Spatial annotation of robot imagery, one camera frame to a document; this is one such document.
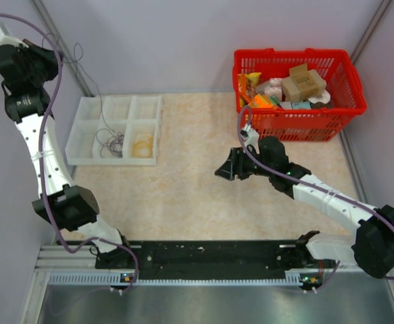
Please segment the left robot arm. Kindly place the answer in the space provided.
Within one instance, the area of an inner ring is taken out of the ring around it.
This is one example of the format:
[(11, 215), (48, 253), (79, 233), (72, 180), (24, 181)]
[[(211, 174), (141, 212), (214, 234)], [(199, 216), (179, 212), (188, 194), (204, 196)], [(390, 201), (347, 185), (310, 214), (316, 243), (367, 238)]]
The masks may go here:
[(127, 239), (102, 219), (94, 194), (73, 182), (59, 151), (44, 84), (61, 72), (60, 59), (60, 54), (27, 40), (0, 45), (5, 112), (25, 140), (38, 180), (39, 197), (32, 208), (57, 231), (90, 238), (96, 268), (123, 269), (134, 258)]

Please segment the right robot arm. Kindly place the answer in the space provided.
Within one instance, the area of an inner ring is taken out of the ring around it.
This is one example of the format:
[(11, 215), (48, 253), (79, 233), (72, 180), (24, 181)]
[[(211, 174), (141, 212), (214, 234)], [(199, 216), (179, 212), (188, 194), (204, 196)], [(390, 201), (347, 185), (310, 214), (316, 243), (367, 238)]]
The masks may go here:
[(394, 268), (394, 208), (364, 204), (326, 185), (310, 170), (289, 161), (276, 137), (257, 144), (232, 148), (215, 175), (228, 181), (267, 177), (277, 191), (312, 206), (349, 231), (347, 236), (310, 234), (295, 251), (297, 262), (311, 267), (330, 259), (357, 265), (377, 279), (388, 278)]

